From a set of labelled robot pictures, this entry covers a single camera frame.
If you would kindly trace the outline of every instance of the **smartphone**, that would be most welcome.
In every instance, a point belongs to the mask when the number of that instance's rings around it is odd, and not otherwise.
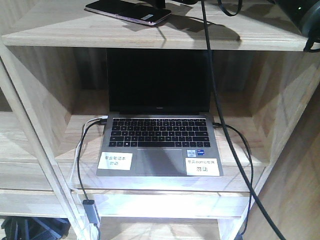
[[[95,1],[86,5],[84,10],[148,26],[162,22],[171,14],[168,9],[157,9],[121,0]]]

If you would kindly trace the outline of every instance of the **laptop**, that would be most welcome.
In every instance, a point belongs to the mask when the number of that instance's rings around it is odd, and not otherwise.
[[[206,50],[108,48],[106,66],[110,114],[97,176],[223,175]]]

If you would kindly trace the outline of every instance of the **laptop screen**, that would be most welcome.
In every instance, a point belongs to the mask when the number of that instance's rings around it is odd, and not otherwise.
[[[108,48],[106,56],[110,111],[209,112],[211,80],[206,50]]]

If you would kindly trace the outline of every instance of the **laptop keyboard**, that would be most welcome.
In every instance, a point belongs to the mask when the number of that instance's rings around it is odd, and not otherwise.
[[[114,118],[109,147],[210,147],[204,118]]]

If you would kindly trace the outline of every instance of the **white cable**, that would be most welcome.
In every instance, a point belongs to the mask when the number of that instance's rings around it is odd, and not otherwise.
[[[91,123],[93,121],[98,121],[98,120],[107,119],[107,118],[108,118],[107,115],[100,116],[100,117],[95,117],[95,118],[92,118],[92,119],[86,121],[86,123],[82,126],[81,137],[80,137],[80,140],[79,140],[78,144],[76,145],[76,148],[75,148],[75,151],[74,151],[74,160],[73,160],[73,165],[72,165],[72,169],[71,169],[71,173],[70,173],[70,177],[69,177],[69,187],[70,187],[70,189],[76,190],[76,188],[73,188],[73,185],[72,185],[72,183],[73,183],[72,177],[74,175],[76,164],[77,164],[77,156],[79,154],[80,143],[81,143],[82,138],[84,137],[85,130],[87,129],[87,124],[89,124],[89,123]]]

